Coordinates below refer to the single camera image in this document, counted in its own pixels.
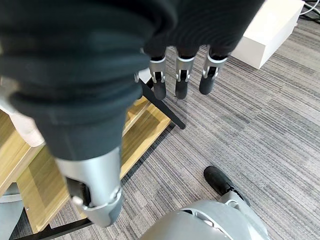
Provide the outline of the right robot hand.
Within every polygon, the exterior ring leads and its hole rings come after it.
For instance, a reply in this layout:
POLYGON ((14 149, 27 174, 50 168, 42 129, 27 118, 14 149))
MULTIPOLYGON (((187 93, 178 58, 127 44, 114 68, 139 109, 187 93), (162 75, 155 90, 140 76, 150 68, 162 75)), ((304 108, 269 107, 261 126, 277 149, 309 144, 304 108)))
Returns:
POLYGON ((121 211, 122 132, 134 75, 168 46, 231 53, 261 0, 3 0, 0 74, 34 119, 69 193, 100 227, 121 211))

